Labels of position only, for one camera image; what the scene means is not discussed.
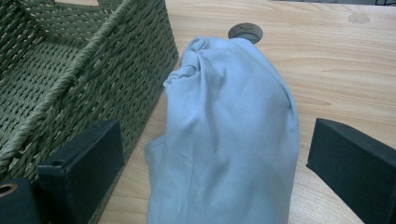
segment light blue cloth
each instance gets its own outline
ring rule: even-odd
[[[275,68],[245,39],[198,37],[163,85],[148,224],[287,223],[299,127]]]

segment wicker basket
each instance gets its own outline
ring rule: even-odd
[[[0,180],[34,180],[104,119],[120,119],[128,158],[176,61],[163,0],[1,0]]]

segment tabletop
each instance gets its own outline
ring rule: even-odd
[[[396,7],[266,0],[166,0],[166,5],[180,55],[198,35],[227,38],[240,22],[263,29],[256,46],[290,87],[300,117],[289,223],[361,223],[305,165],[316,118],[343,122],[396,148]],[[147,222],[144,147],[164,133],[165,119],[162,95],[100,223]]]

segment garment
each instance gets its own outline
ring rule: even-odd
[[[148,224],[287,223],[299,150],[295,103],[246,39],[198,37],[165,86],[148,143]]]

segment blue fabric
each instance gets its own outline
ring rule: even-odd
[[[165,86],[166,133],[146,147],[149,224],[287,223],[295,103],[247,40],[198,37]]]

